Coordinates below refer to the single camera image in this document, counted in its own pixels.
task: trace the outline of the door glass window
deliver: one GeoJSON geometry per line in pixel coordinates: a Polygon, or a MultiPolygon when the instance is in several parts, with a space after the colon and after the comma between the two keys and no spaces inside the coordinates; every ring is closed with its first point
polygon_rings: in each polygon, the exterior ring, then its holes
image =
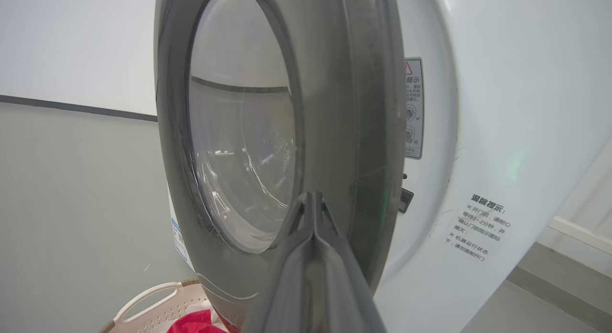
{"type": "Polygon", "coordinates": [[[284,59],[256,0],[210,0],[193,42],[189,115],[199,186],[223,236],[266,250],[293,196],[295,118],[284,59]]]}

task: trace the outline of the basket handle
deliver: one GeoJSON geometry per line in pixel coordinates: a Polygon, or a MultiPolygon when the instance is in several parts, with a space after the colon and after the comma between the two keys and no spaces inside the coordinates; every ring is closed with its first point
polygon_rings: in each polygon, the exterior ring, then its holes
{"type": "Polygon", "coordinates": [[[152,287],[148,290],[144,290],[143,292],[141,292],[140,294],[138,294],[138,296],[136,296],[135,298],[131,299],[130,302],[128,302],[118,313],[117,315],[114,317],[113,321],[116,324],[119,323],[128,323],[131,322],[131,320],[134,320],[135,318],[138,318],[138,316],[141,316],[142,314],[147,313],[148,311],[151,311],[151,309],[157,307],[158,305],[166,302],[167,300],[170,300],[171,298],[173,298],[178,292],[179,290],[183,287],[183,285],[181,283],[177,283],[175,281],[172,281],[170,283],[164,283],[164,284],[160,284],[157,285],[155,287],[152,287]],[[130,311],[130,309],[132,309],[136,304],[140,303],[141,301],[143,301],[144,299],[148,298],[149,296],[156,294],[160,291],[163,290],[167,290],[167,289],[173,289],[174,291],[169,294],[168,296],[166,296],[165,298],[162,298],[161,300],[159,300],[157,303],[151,305],[151,307],[148,307],[147,309],[144,309],[142,312],[137,313],[135,315],[133,315],[131,318],[129,319],[124,319],[125,314],[127,314],[127,312],[130,311]]]}

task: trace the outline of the red cloth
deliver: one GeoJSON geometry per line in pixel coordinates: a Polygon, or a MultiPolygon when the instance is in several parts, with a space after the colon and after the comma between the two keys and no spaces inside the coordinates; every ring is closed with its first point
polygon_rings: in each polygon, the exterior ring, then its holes
{"type": "Polygon", "coordinates": [[[210,311],[187,314],[170,326],[168,333],[225,333],[212,325],[210,311]]]}

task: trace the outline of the sticker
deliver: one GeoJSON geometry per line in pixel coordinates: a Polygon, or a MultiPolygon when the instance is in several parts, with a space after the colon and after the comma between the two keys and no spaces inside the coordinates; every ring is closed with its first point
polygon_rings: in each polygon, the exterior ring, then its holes
{"type": "Polygon", "coordinates": [[[404,155],[420,159],[423,146],[423,68],[420,58],[404,59],[406,73],[406,149],[404,155]]]}
{"type": "Polygon", "coordinates": [[[484,262],[507,237],[512,224],[505,218],[503,205],[472,194],[466,205],[456,211],[445,233],[444,244],[466,258],[484,262]]]}
{"type": "Polygon", "coordinates": [[[181,255],[183,260],[185,260],[185,262],[193,270],[193,264],[191,262],[191,259],[189,258],[187,248],[185,247],[185,241],[183,240],[183,234],[181,234],[181,228],[179,227],[179,223],[176,221],[175,206],[172,203],[170,189],[168,189],[168,202],[170,202],[170,220],[172,221],[172,235],[175,240],[175,249],[177,252],[179,252],[179,255],[181,255]]]}

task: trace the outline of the dark stripe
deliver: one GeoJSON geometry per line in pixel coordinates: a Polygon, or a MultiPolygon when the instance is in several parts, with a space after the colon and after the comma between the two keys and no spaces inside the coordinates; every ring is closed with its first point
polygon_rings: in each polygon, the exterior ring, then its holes
{"type": "Polygon", "coordinates": [[[606,313],[520,266],[514,268],[508,275],[507,280],[599,332],[612,332],[612,315],[610,313],[606,313]]]}
{"type": "Polygon", "coordinates": [[[211,87],[214,89],[220,89],[222,91],[228,92],[238,92],[238,93],[283,93],[288,92],[289,89],[287,87],[240,87],[240,86],[230,86],[230,85],[222,85],[221,83],[206,81],[203,78],[199,78],[196,76],[192,76],[192,81],[195,83],[199,83],[206,87],[211,87]]]}
{"type": "Polygon", "coordinates": [[[46,100],[21,98],[21,97],[11,97],[11,96],[0,96],[0,102],[6,102],[8,104],[34,106],[34,107],[65,109],[66,111],[93,113],[94,115],[139,119],[139,120],[148,120],[150,122],[157,122],[157,116],[145,115],[144,113],[119,111],[118,109],[90,107],[90,106],[83,106],[83,105],[66,104],[63,102],[46,101],[46,100]]]}

